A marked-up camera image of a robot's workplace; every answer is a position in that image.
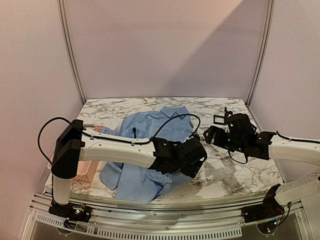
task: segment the pink wall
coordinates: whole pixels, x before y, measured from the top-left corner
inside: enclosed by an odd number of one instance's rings
[[[67,0],[88,98],[246,98],[267,0]]]
[[[264,130],[320,139],[319,39],[319,0],[275,1],[266,56],[250,107]],[[287,182],[318,168],[277,162]],[[319,200],[320,195],[316,195],[302,202],[314,239],[320,239]]]
[[[56,1],[0,1],[0,33],[0,239],[16,240],[47,165],[39,129],[55,116],[74,118],[81,103]],[[45,131],[48,155],[64,127]]]

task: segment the ventilation grille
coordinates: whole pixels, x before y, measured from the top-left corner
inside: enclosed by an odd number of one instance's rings
[[[39,222],[63,228],[64,221],[50,215],[37,213],[36,219]],[[111,240],[224,240],[242,237],[241,227],[234,227],[225,230],[206,231],[204,233],[124,233],[114,230],[107,230],[102,227],[88,226],[87,235],[111,239]]]
[[[99,227],[88,227],[87,233],[107,239],[115,240],[223,240],[242,237],[241,227],[225,229],[219,231],[210,231],[205,233],[176,233],[176,234],[159,234],[159,233],[142,233],[132,234],[123,233],[113,230],[105,230]]]
[[[36,219],[39,222],[45,223],[45,224],[49,224],[52,226],[56,226],[56,227],[62,227],[64,225],[64,221],[62,221],[61,219],[52,217],[52,216],[47,216],[41,213],[37,214]]]

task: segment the metal frame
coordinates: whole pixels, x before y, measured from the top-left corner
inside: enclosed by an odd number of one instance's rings
[[[64,0],[57,0],[57,4],[58,4],[58,11],[59,11],[59,16],[60,16],[64,44],[65,44],[66,53],[67,53],[67,56],[68,56],[68,59],[70,62],[70,67],[71,67],[71,72],[73,75],[75,87],[78,92],[80,101],[84,105],[86,103],[87,99],[86,99],[83,85],[80,80],[79,72],[78,72],[77,65],[76,65],[75,55],[74,55],[72,44],[71,44],[68,22],[67,22],[65,1]]]
[[[50,204],[50,197],[41,194],[34,195],[21,239],[30,239],[36,221],[63,229],[64,219],[48,213]],[[115,240],[230,239],[240,237],[241,227],[256,224],[256,222],[246,224],[241,217],[241,208],[254,204],[257,202],[223,208],[204,207],[197,210],[134,210],[118,206],[90,204],[93,208],[90,222],[78,222],[79,228],[77,227],[75,232]],[[290,213],[297,217],[302,239],[312,240],[313,237],[310,234],[308,221],[300,201],[292,203]]]
[[[249,93],[247,95],[246,101],[245,101],[245,104],[248,107],[251,105],[252,100],[254,98],[255,91],[257,88],[257,84],[258,84],[258,80],[259,80],[259,76],[260,76],[261,69],[262,69],[262,65],[264,62],[265,55],[266,55],[266,49],[267,49],[267,43],[268,43],[268,39],[269,39],[269,35],[270,35],[274,7],[275,7],[275,0],[269,0],[268,9],[267,9],[265,20],[264,20],[264,28],[263,28],[264,31],[263,31],[262,40],[261,40],[258,62],[256,64],[252,84],[251,84]]]

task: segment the vertical metal pole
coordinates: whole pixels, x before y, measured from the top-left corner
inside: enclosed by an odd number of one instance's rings
[[[64,43],[65,43],[65,48],[66,48],[66,52],[67,52],[67,55],[69,58],[71,72],[73,75],[75,87],[76,87],[76,90],[78,92],[78,95],[79,95],[79,98],[80,98],[82,104],[85,104],[87,99],[86,99],[83,85],[82,85],[80,77],[79,77],[79,73],[78,73],[78,69],[77,69],[77,65],[76,65],[76,61],[75,61],[75,56],[74,56],[74,52],[72,49],[72,44],[71,44],[71,39],[70,39],[69,29],[68,29],[65,1],[64,0],[57,0],[57,4],[58,4],[58,11],[59,11],[59,15],[60,15],[60,22],[61,22],[61,28],[62,28]]]
[[[249,107],[250,104],[252,103],[252,100],[255,95],[255,91],[257,88],[261,68],[264,62],[265,54],[266,54],[266,49],[267,49],[267,43],[268,43],[268,38],[270,34],[270,29],[271,29],[271,22],[272,22],[272,16],[274,12],[274,6],[275,6],[275,0],[269,0],[268,2],[268,9],[266,12],[265,20],[264,20],[264,30],[263,30],[263,35],[262,35],[262,41],[261,41],[261,46],[260,46],[260,52],[259,52],[259,58],[258,62],[255,67],[255,72],[254,72],[254,77],[252,80],[252,84],[249,90],[249,93],[247,95],[245,104]]]

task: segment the shirt collar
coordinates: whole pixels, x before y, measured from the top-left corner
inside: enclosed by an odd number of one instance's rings
[[[168,118],[172,118],[174,115],[181,115],[181,114],[188,114],[189,111],[185,106],[182,107],[167,107],[164,106],[160,112],[166,115]]]

